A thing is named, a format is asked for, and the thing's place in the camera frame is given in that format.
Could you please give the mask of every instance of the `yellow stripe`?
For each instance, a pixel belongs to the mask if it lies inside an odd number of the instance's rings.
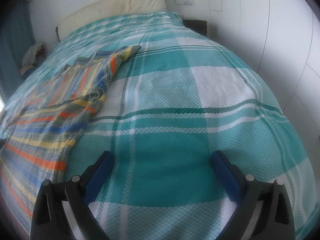
[[[131,53],[131,47],[128,47],[124,54],[124,61],[127,60],[127,58],[130,56],[130,53]]]
[[[52,89],[56,89],[57,88],[57,84],[58,84],[58,81],[59,81],[60,79],[59,78],[57,78],[56,80],[54,80],[51,84],[50,84],[50,88],[48,89],[48,95],[51,95],[51,94],[53,94],[53,93],[55,93],[55,91],[54,92],[52,92]]]
[[[106,98],[106,95],[103,94],[103,95],[99,98],[99,100],[103,102],[105,98]]]
[[[91,105],[91,102],[88,102],[88,101],[83,100],[83,99],[77,99],[77,100],[73,101],[72,104],[76,104],[76,105],[79,105],[79,106],[87,107],[87,106]]]
[[[6,173],[8,173],[11,182],[13,182],[17,188],[32,202],[36,202],[36,197],[34,197],[16,178],[12,175],[9,168],[5,165],[4,161],[0,158],[0,162],[2,163],[2,167],[5,169]]]
[[[108,58],[109,58],[109,59],[112,59],[112,57],[115,56],[115,55],[118,54],[118,53],[119,53],[119,52],[112,53]]]
[[[23,117],[27,117],[27,116],[40,116],[40,114],[43,114],[43,113],[48,113],[48,112],[55,112],[55,111],[59,111],[61,109],[64,109],[66,108],[65,105],[63,106],[59,106],[59,107],[56,107],[56,108],[48,108],[48,109],[41,109],[39,111],[36,111],[34,113],[31,113],[31,114],[23,114]]]
[[[1,195],[2,195],[2,198],[3,198],[4,201],[5,201],[6,206],[8,207],[8,209],[9,209],[9,211],[10,211],[11,216],[13,216],[13,217],[15,218],[16,222],[19,223],[19,225],[21,226],[21,228],[23,228],[23,230],[26,232],[26,235],[28,236],[28,235],[29,235],[29,231],[24,227],[24,225],[21,224],[20,220],[14,215],[15,212],[12,211],[10,205],[8,204],[6,198],[4,197],[3,192],[0,191],[0,193],[1,193]]]
[[[72,73],[72,72],[77,72],[79,69],[82,69],[84,68],[85,65],[83,64],[78,64],[78,65],[71,65],[70,67],[67,68],[67,70],[65,70],[66,72],[65,73]]]
[[[68,145],[72,147],[76,143],[75,139],[66,140],[64,142],[45,142],[45,141],[23,139],[23,138],[18,138],[15,136],[10,136],[10,140],[14,140],[14,141],[20,142],[20,143],[29,144],[31,146],[39,146],[41,148],[46,148],[46,149],[61,149],[61,148],[64,148]]]
[[[97,74],[97,71],[98,71],[99,68],[100,68],[100,65],[101,65],[101,63],[99,63],[98,65],[95,65],[95,66],[94,66],[94,69],[91,70],[91,73],[90,73],[91,77],[90,77],[90,80],[87,80],[87,85],[85,86],[85,88],[84,88],[84,90],[83,90],[83,95],[86,95],[86,93],[88,92],[88,90],[89,90],[90,88],[92,88],[92,81],[93,81],[93,79],[96,77],[96,74]]]
[[[95,60],[93,60],[92,62],[93,63],[97,63],[97,62],[99,62],[99,61],[105,61],[107,58],[106,57],[103,57],[103,58],[97,58],[97,59],[95,59]]]
[[[32,97],[32,101],[33,100],[37,100],[39,97],[42,97],[42,96],[44,96],[44,95],[46,95],[47,94],[47,92],[43,92],[43,93],[41,93],[41,94],[36,94],[36,95],[34,95],[33,97]]]
[[[75,75],[76,75],[76,71],[73,71],[72,75],[68,78],[68,79],[69,79],[68,82],[65,84],[65,87],[66,87],[67,89],[64,90],[64,92],[61,94],[61,96],[59,97],[59,99],[57,98],[57,100],[56,100],[57,102],[59,102],[59,101],[61,101],[61,100],[63,99],[63,97],[64,97],[64,95],[66,94],[66,92],[68,91],[69,86],[70,86],[71,82],[73,81]]]

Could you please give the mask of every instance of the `dark wooden nightstand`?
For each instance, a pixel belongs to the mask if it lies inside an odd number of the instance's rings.
[[[200,19],[183,18],[183,25],[203,36],[207,36],[207,21]]]

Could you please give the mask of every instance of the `striped towel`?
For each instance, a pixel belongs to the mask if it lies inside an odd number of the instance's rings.
[[[140,48],[79,57],[35,89],[9,118],[13,129],[0,158],[1,194],[6,201],[14,199],[6,203],[10,213],[24,210],[17,218],[23,227],[29,228],[40,181],[62,181],[67,154],[84,133],[89,115],[100,108],[121,63]]]

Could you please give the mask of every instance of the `cream upholstered headboard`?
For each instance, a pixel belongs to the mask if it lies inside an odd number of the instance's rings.
[[[58,41],[94,21],[128,14],[167,11],[165,0],[101,0],[64,18],[56,28]]]

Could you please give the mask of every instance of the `checkered pattern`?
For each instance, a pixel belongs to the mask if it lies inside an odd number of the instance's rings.
[[[78,29],[6,109],[13,111],[36,79],[44,82],[78,56],[138,44],[141,50],[119,68],[101,109],[69,152],[64,173],[68,180],[104,150],[115,154],[114,170],[90,205],[109,237],[217,237],[234,210],[209,164],[210,154],[220,149],[244,174],[284,181],[296,239],[303,239],[315,223],[317,202],[298,135],[253,70],[185,28],[175,13],[112,17]],[[2,129],[2,136],[8,132]],[[15,217],[23,213],[10,211]]]

